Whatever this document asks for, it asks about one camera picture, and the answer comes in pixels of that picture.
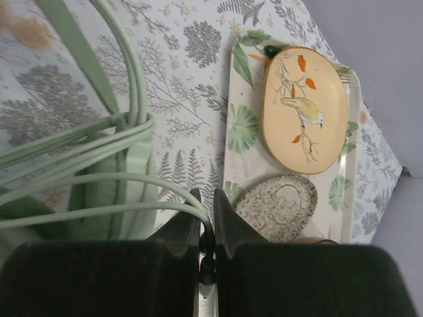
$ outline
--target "patterned fabric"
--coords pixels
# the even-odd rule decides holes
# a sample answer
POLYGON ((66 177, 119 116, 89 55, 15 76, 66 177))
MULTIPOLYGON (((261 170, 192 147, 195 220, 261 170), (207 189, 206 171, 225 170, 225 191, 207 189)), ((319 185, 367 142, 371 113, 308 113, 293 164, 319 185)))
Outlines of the patterned fabric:
MULTIPOLYGON (((111 31, 88 0, 66 3, 109 76, 121 111, 126 111, 128 78, 111 31)), ((223 179, 227 81, 234 38, 244 30, 263 30, 291 38, 295 44, 312 47, 334 59, 300 0, 109 3, 126 23, 143 61, 149 111, 157 120, 154 141, 159 176, 185 188, 201 187, 208 208, 212 206, 213 189, 221 186, 223 179)), ((358 147, 357 182, 357 189, 362 192, 356 194, 354 239, 368 243, 401 166, 368 111, 362 111, 366 120, 362 120, 363 142, 358 147)), ((35 2, 0 0, 0 149, 106 115, 94 90, 35 2)), ((68 191, 69 188, 51 189, 37 198, 63 211, 68 191)), ((166 190, 161 191, 161 199, 180 201, 166 190)), ((168 211, 160 212, 157 227, 170 216, 168 211)))

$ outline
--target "yellow bird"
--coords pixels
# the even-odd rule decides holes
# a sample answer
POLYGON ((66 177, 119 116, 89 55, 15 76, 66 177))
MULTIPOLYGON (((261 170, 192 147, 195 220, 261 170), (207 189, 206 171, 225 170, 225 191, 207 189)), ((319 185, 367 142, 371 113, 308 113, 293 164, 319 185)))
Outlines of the yellow bird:
POLYGON ((282 97, 280 101, 286 106, 295 108, 301 120, 311 124, 320 124, 320 128, 322 128, 323 123, 325 122, 325 116, 317 110, 315 104, 310 100, 300 97, 282 97))

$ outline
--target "stone soap dish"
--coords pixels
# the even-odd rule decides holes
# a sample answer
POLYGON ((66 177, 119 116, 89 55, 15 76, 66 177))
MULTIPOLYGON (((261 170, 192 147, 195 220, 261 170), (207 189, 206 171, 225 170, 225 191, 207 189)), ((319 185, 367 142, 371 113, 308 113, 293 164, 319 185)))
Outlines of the stone soap dish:
POLYGON ((271 178, 255 186, 236 212, 271 242, 289 242, 307 225, 317 206, 317 189, 297 175, 271 178))

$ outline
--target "light green cable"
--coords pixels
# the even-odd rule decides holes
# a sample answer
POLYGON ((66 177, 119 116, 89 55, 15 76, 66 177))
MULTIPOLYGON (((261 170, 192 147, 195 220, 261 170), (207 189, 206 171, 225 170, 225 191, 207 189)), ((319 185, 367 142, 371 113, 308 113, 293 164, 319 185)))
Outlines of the light green cable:
POLYGON ((43 175, 35 178, 31 185, 39 186, 40 184, 47 184, 49 182, 53 182, 55 180, 69 176, 70 174, 73 174, 79 170, 100 162, 101 160, 104 160, 113 154, 127 149, 131 145, 138 143, 140 139, 150 138, 152 135, 152 131, 144 131, 143 133, 134 135, 133 137, 128 137, 124 140, 113 142, 112 144, 94 149, 88 153, 84 153, 78 157, 75 157, 73 160, 65 162, 57 168, 53 168, 43 175))
MULTIPOLYGON (((114 12, 113 8, 108 4, 108 2, 104 0, 90 0, 90 2, 103 17, 107 17, 108 21, 110 22, 109 27, 113 34, 121 39, 123 43, 122 47, 125 47, 128 50, 128 55, 131 61, 131 63, 128 64, 128 67, 134 67, 134 72, 137 74, 135 77, 137 82, 136 90, 139 94, 141 94, 142 97, 140 100, 141 103, 138 114, 139 123, 142 123, 147 119, 147 89, 145 88, 145 83, 143 80, 143 67, 139 62, 137 51, 132 45, 132 41, 129 39, 128 33, 124 31, 125 26, 122 24, 118 15, 114 12)), ((128 121, 132 123, 130 126, 133 126, 135 124, 136 118, 132 118, 130 116, 128 121)))
POLYGON ((130 84, 130 113, 128 116, 128 123, 132 120, 130 118, 134 118, 136 114, 139 114, 141 111, 141 107, 139 107, 139 91, 137 89, 137 78, 134 73, 134 67, 132 66, 132 60, 130 57, 130 54, 128 53, 125 43, 120 37, 120 34, 117 32, 113 32, 113 24, 112 21, 108 17, 103 17, 103 19, 106 21, 109 28, 112 30, 112 33, 116 40, 118 41, 120 50, 122 51, 122 55, 124 56, 125 66, 126 66, 126 72, 128 74, 128 80, 130 84))
POLYGON ((33 217, 26 217, 26 218, 12 219, 12 220, 3 220, 3 221, 0 221, 0 230, 16 228, 16 227, 39 225, 42 223, 53 223, 56 221, 66 221, 66 220, 72 220, 72 219, 78 219, 78 218, 107 215, 111 213, 124 213, 126 211, 137 211, 142 209, 178 210, 178 211, 189 213, 199 218, 203 224, 204 224, 204 221, 206 221, 206 219, 208 220, 208 217, 207 218, 200 217, 198 214, 198 209, 190 205, 185 205, 183 203, 146 202, 146 203, 125 204, 125 205, 113 205, 113 206, 106 206, 106 207, 95 207, 95 208, 70 211, 67 213, 53 213, 49 215, 33 216, 33 217))
MULTIPOLYGON (((213 235, 213 227, 212 227, 212 223, 210 222, 210 218, 208 217, 206 208, 190 193, 188 193, 186 190, 182 189, 180 186, 176 185, 175 183, 172 183, 168 180, 164 180, 161 178, 156 178, 153 176, 146 176, 146 175, 141 175, 141 174, 129 174, 129 173, 98 173, 98 174, 90 174, 90 175, 84 175, 84 176, 76 176, 76 177, 72 177, 72 178, 68 178, 66 180, 58 180, 55 182, 50 182, 47 184, 41 184, 39 186, 25 186, 23 188, 19 188, 17 190, 14 190, 12 192, 8 192, 3 194, 2 196, 0 196, 0 205, 3 205, 5 203, 8 203, 10 201, 16 200, 16 199, 20 199, 22 197, 26 197, 28 195, 32 195, 35 194, 37 192, 42 192, 44 190, 48 190, 50 188, 60 188, 63 186, 68 186, 68 185, 75 185, 75 184, 81 184, 81 183, 87 183, 87 182, 97 182, 97 181, 101 181, 101 180, 130 180, 130 181, 135 181, 135 182, 145 182, 145 183, 150 183, 162 188, 166 188, 168 190, 171 190, 172 192, 174 192, 175 194, 181 196, 182 198, 184 198, 189 204, 191 204, 191 206, 193 206, 196 210, 195 213, 193 213, 193 216, 199 218, 204 225, 204 232, 205 232, 205 236, 206 239, 208 241, 208 247, 210 248, 210 252, 209 252, 209 256, 212 256, 213 254, 213 245, 214 245, 214 235, 213 235)), ((148 205, 149 208, 146 209, 167 209, 167 204, 168 203, 164 203, 164 202, 159 202, 159 203, 152 203, 153 205, 148 205)), ((95 209, 100 209, 100 210, 121 210, 121 209, 112 209, 113 207, 118 207, 119 205, 115 205, 115 206, 108 206, 108 207, 98 207, 95 209)), ((124 209, 124 210, 128 210, 125 209, 125 207, 128 205, 122 205, 120 208, 124 209)), ((178 207, 176 208, 176 210, 180 209, 182 210, 182 206, 184 206, 183 204, 178 204, 178 207)), ((84 210, 81 210, 81 215, 80 217, 84 217, 84 210)), ((53 217, 52 219, 57 219, 54 221, 60 221, 60 217, 64 217, 64 215, 68 214, 68 213, 57 213, 57 214, 53 214, 53 215, 48 215, 53 217)), ((38 217, 42 217, 43 221, 40 221, 39 223, 44 223, 45 220, 48 220, 49 217, 46 217, 45 215, 42 216, 35 216, 32 217, 32 219, 39 219, 38 217)), ((31 222, 26 222, 23 225, 33 225, 34 223, 31 222)))
POLYGON ((2 151, 0 153, 0 166, 2 168, 6 168, 4 167, 6 164, 9 164, 11 162, 13 164, 17 164, 17 160, 20 160, 23 157, 28 157, 27 159, 29 160, 42 154, 46 154, 47 152, 57 148, 49 148, 49 145, 51 143, 56 144, 58 142, 68 139, 78 140, 92 132, 104 130, 106 128, 116 125, 122 118, 125 118, 127 115, 127 113, 117 114, 109 116, 107 118, 99 119, 95 122, 84 123, 83 125, 80 125, 78 127, 73 127, 66 131, 50 135, 39 140, 31 141, 13 149, 2 151))
MULTIPOLYGON (((106 137, 102 137, 101 139, 91 141, 90 143, 81 145, 80 147, 69 150, 65 153, 55 155, 54 157, 50 158, 49 160, 46 160, 44 162, 40 162, 40 163, 38 163, 34 166, 31 166, 31 167, 29 167, 25 170, 22 170, 20 172, 16 172, 16 173, 14 173, 10 176, 7 176, 6 178, 4 178, 0 181, 0 187, 4 186, 5 184, 8 184, 10 182, 14 182, 15 180, 18 180, 19 178, 24 177, 28 174, 32 174, 32 173, 34 173, 38 170, 41 170, 45 167, 48 167, 48 166, 53 165, 55 163, 58 163, 62 160, 65 160, 65 159, 68 159, 68 158, 73 157, 75 155, 81 154, 82 152, 92 151, 95 148, 101 147, 101 146, 106 145, 108 143, 118 141, 118 140, 123 139, 125 137, 130 137, 130 136, 135 135, 136 137, 139 137, 139 140, 141 140, 145 137, 151 136, 154 133, 154 129, 153 129, 154 125, 155 125, 154 119, 150 118, 148 121, 146 121, 142 125, 134 127, 132 129, 128 129, 128 130, 125 130, 125 131, 122 131, 122 132, 115 133, 113 135, 108 135, 106 137)), ((64 164, 61 164, 50 172, 51 173, 57 173, 63 168, 64 168, 64 164)))

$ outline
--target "green leaf print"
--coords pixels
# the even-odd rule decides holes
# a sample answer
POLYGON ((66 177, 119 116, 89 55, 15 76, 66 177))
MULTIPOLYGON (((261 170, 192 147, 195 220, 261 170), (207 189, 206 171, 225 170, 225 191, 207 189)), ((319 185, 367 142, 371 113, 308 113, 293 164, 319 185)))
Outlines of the green leaf print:
POLYGON ((347 154, 347 153, 351 152, 351 151, 352 151, 352 150, 354 150, 356 147, 357 147, 357 145, 356 145, 355 143, 347 143, 347 142, 345 142, 345 143, 344 143, 344 147, 342 148, 342 151, 341 151, 341 153, 339 154, 338 161, 340 161, 340 160, 341 160, 341 158, 342 158, 345 154, 347 154))
POLYGON ((237 71, 238 74, 254 89, 252 85, 251 79, 251 71, 249 65, 249 59, 247 55, 245 55, 243 49, 240 47, 238 43, 235 44, 233 51, 233 55, 235 56, 233 60, 233 68, 237 71))
POLYGON ((354 132, 358 130, 358 124, 356 122, 348 122, 346 131, 354 132))
POLYGON ((358 130, 358 124, 356 122, 348 122, 348 125, 346 127, 346 134, 345 134, 346 138, 345 138, 344 146, 341 150, 341 153, 339 154, 338 162, 341 160, 341 158, 345 154, 353 151, 357 147, 355 143, 348 143, 348 139, 347 139, 348 137, 352 136, 352 133, 354 131, 357 131, 357 130, 358 130))
POLYGON ((225 182, 225 194, 231 202, 232 206, 236 205, 245 195, 245 189, 240 187, 237 183, 225 182))
POLYGON ((271 38, 271 36, 269 34, 264 33, 263 31, 251 30, 247 31, 247 35, 241 38, 241 43, 245 46, 255 46, 259 45, 265 40, 268 40, 269 38, 271 38))
POLYGON ((345 210, 348 207, 344 201, 344 192, 351 187, 351 185, 351 181, 342 175, 338 175, 332 181, 329 191, 329 205, 332 206, 333 210, 345 210))
POLYGON ((244 153, 254 145, 258 136, 258 118, 244 104, 235 112, 233 104, 229 107, 232 126, 229 130, 228 149, 238 154, 244 153))

